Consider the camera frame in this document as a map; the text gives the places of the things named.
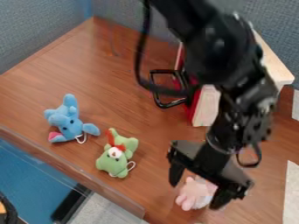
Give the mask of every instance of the stuffed toy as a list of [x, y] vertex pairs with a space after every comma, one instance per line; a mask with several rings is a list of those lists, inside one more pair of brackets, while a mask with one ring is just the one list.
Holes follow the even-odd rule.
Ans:
[[128, 163], [128, 159], [133, 157], [139, 141], [134, 137], [120, 136], [115, 129], [109, 129], [106, 135], [108, 144], [104, 147], [104, 153], [96, 160], [95, 166], [98, 170], [108, 172], [111, 177], [123, 179], [135, 167], [135, 162]]
[[62, 105], [56, 109], [45, 110], [45, 119], [52, 126], [59, 128], [59, 132], [49, 134], [49, 142], [59, 143], [76, 139], [79, 143], [86, 141], [86, 133], [99, 136], [100, 130], [92, 123], [83, 123], [79, 119], [79, 108], [77, 99], [73, 94], [66, 94]]
[[198, 176], [195, 179], [188, 177], [184, 186], [179, 191], [176, 203], [184, 211], [200, 209], [210, 204], [216, 190], [217, 186]]

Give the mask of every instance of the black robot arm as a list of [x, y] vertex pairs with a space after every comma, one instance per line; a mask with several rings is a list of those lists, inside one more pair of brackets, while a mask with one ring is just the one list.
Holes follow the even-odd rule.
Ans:
[[[184, 89], [169, 90], [141, 78], [141, 53], [150, 29], [150, 4], [160, 11], [170, 30], [184, 44], [182, 75], [195, 77], [198, 85], [187, 83]], [[163, 95], [191, 95], [205, 84], [213, 85], [221, 93], [219, 113], [205, 143], [173, 141], [168, 153], [173, 186], [184, 169], [218, 186], [211, 209], [219, 209], [232, 199], [243, 199], [254, 185], [232, 161], [232, 155], [237, 155], [241, 166], [256, 167], [261, 161], [258, 144], [271, 132], [278, 91], [261, 59], [262, 50], [250, 25], [237, 14], [219, 12], [206, 1], [144, 0], [143, 32], [136, 51], [139, 84]], [[254, 148], [256, 163], [240, 162], [239, 153], [247, 146]]]

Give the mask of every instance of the wire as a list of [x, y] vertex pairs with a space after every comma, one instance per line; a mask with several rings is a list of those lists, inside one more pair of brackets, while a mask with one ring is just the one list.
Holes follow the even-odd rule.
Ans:
[[172, 95], [172, 96], [187, 96], [190, 94], [192, 90], [190, 89], [171, 89], [167, 87], [163, 87], [161, 85], [157, 85], [145, 80], [141, 76], [141, 64], [143, 61], [143, 52], [146, 46], [147, 39], [150, 33], [150, 26], [151, 26], [151, 8], [150, 8], [150, 1], [143, 0], [143, 28], [140, 34], [140, 38], [137, 43], [136, 47], [136, 54], [135, 54], [135, 75], [136, 79], [142, 87], [148, 89], [151, 92], [155, 92], [161, 95]]

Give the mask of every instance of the wooden table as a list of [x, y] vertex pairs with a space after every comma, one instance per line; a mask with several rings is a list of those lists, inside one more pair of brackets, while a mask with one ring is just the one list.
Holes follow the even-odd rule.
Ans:
[[[90, 19], [1, 75], [0, 123], [45, 150], [32, 143], [23, 147], [15, 136], [11, 139], [83, 185], [138, 213], [138, 207], [127, 206], [128, 201], [117, 192], [132, 199], [145, 208], [145, 220], [150, 223], [282, 223], [287, 160], [299, 163], [294, 141], [299, 139], [297, 123], [284, 115], [276, 117], [273, 140], [262, 145], [262, 164], [249, 172], [256, 187], [243, 201], [234, 201], [219, 212], [183, 212], [174, 204], [177, 188], [168, 183], [166, 152], [170, 140], [203, 140], [205, 128], [188, 125], [182, 108], [157, 108], [151, 94], [136, 84], [132, 68], [137, 38], [136, 31]], [[176, 47], [153, 38], [149, 44], [144, 72], [173, 67]], [[76, 95], [85, 123], [96, 123], [102, 132], [114, 127], [124, 136], [140, 139], [133, 157], [137, 167], [126, 179], [96, 170], [94, 161], [107, 141], [104, 135], [89, 137], [84, 144], [48, 143], [53, 128], [43, 111], [60, 105], [65, 93]], [[90, 175], [115, 191], [105, 190]]]

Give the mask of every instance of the fabric wall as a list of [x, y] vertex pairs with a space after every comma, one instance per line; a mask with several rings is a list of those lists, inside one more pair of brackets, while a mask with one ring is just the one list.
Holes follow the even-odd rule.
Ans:
[[90, 17], [90, 5], [89, 0], [1, 0], [0, 74]]
[[[223, 11], [238, 11], [252, 21], [294, 76], [299, 89], [299, 1], [297, 0], [211, 0]], [[143, 5], [140, 0], [93, 0], [94, 15], [140, 30]], [[152, 34], [170, 42], [176, 41], [167, 30], [161, 15], [155, 11]]]

